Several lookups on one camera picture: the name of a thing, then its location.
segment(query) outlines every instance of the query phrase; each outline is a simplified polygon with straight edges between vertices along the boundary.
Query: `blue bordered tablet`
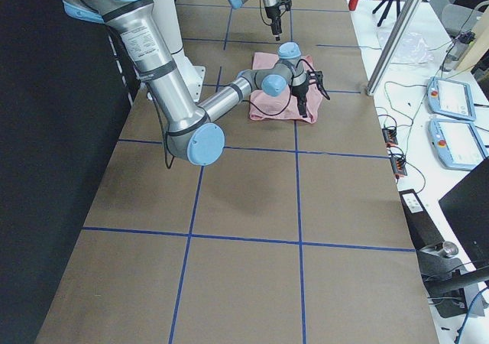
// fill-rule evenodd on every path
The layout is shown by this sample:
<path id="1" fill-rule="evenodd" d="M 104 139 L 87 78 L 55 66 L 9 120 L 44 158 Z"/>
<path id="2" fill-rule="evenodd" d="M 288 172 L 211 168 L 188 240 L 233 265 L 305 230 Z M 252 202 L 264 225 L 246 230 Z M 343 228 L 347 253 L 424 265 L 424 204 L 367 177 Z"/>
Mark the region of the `blue bordered tablet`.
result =
<path id="1" fill-rule="evenodd" d="M 438 120 L 429 123 L 436 153 L 452 170 L 473 170 L 488 156 L 481 137 L 470 121 Z"/>
<path id="2" fill-rule="evenodd" d="M 474 99 L 467 83 L 433 77 L 426 88 L 426 95 L 434 113 L 475 121 Z"/>

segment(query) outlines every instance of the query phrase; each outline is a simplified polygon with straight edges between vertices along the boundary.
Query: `sticker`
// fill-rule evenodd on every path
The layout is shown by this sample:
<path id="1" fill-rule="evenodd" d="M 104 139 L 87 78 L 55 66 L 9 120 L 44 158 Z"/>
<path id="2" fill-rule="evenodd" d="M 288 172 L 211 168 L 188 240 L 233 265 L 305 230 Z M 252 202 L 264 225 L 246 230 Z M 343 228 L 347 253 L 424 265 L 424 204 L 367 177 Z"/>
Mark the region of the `sticker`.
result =
<path id="1" fill-rule="evenodd" d="M 160 53 L 153 34 L 145 25 L 121 34 L 121 38 L 133 61 L 141 61 Z"/>
<path id="2" fill-rule="evenodd" d="M 423 207 L 413 193 L 405 193 L 403 199 L 406 202 L 407 207 L 410 208 L 411 213 L 414 214 L 423 211 Z"/>

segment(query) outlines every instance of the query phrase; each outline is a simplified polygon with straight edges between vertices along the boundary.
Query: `pink towel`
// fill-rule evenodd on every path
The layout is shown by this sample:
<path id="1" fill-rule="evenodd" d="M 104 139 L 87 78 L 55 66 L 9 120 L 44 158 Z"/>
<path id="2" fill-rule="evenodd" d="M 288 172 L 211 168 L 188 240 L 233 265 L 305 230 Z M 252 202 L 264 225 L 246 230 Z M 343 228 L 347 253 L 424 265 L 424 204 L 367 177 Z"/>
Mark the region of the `pink towel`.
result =
<path id="1" fill-rule="evenodd" d="M 303 57 L 308 63 L 313 66 L 313 59 L 310 55 Z M 278 61 L 278 56 L 275 54 L 266 54 L 263 52 L 256 52 L 253 58 L 253 69 L 270 69 L 274 67 L 275 63 Z M 308 66 L 305 63 L 304 70 L 308 70 Z M 274 114 L 278 113 L 289 100 L 290 90 L 287 87 L 279 96 L 272 97 L 265 94 L 261 90 L 255 90 L 250 97 L 251 103 L 254 103 L 263 112 Z M 292 96 L 290 99 L 290 104 L 287 106 L 286 110 L 280 113 L 278 116 L 267 116 L 259 112 L 255 107 L 250 105 L 250 119 L 252 120 L 263 120 L 264 118 L 275 118 L 278 120 L 303 120 L 313 124 L 318 119 L 318 109 L 321 105 L 322 94 L 316 88 L 316 85 L 312 84 L 309 86 L 309 91 L 307 92 L 307 115 L 304 118 L 299 114 L 297 109 L 297 99 Z"/>

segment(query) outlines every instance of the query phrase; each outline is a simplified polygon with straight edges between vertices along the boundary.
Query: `folded cloth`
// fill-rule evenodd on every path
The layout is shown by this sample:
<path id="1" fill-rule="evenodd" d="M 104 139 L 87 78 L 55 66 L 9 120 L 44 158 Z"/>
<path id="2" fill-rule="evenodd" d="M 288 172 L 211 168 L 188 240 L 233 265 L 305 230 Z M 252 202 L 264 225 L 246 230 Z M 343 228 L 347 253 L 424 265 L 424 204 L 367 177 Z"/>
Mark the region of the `folded cloth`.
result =
<path id="1" fill-rule="evenodd" d="M 310 55 L 303 57 L 312 67 L 313 59 Z M 256 52 L 253 58 L 253 69 L 270 69 L 274 67 L 275 63 L 278 61 L 278 56 L 275 54 L 266 54 L 263 52 Z M 308 66 L 304 65 L 304 70 L 309 70 Z M 287 87 L 279 96 L 272 97 L 265 94 L 261 90 L 255 90 L 250 97 L 250 102 L 257 106 L 261 111 L 268 114 L 274 114 L 280 112 L 283 107 L 287 104 L 289 100 L 290 89 Z M 307 117 L 304 118 L 299 114 L 297 109 L 297 99 L 292 96 L 290 103 L 283 111 L 277 116 L 269 116 L 258 111 L 254 106 L 250 105 L 250 119 L 252 120 L 263 120 L 265 118 L 275 118 L 278 120 L 303 120 L 313 124 L 318 119 L 318 109 L 321 105 L 322 94 L 316 88 L 316 85 L 312 84 L 309 86 L 309 91 L 306 95 L 307 98 Z"/>

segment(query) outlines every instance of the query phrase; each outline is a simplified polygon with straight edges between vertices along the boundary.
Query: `metal post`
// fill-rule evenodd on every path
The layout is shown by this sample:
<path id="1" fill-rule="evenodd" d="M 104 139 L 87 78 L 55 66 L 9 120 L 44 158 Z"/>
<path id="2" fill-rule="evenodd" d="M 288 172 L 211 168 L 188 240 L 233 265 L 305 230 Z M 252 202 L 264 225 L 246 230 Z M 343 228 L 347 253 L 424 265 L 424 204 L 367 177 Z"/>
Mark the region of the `metal post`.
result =
<path id="1" fill-rule="evenodd" d="M 416 13 L 416 10 L 422 0 L 406 0 L 401 11 L 399 18 L 392 28 L 392 33 L 390 33 L 389 39 L 385 44 L 385 48 L 382 50 L 381 58 L 377 63 L 377 66 L 372 73 L 370 81 L 367 84 L 367 94 L 372 96 L 379 84 L 381 83 L 384 74 L 387 72 L 387 68 L 399 46 L 400 40 L 404 35 L 404 32 L 409 27 L 411 19 Z"/>

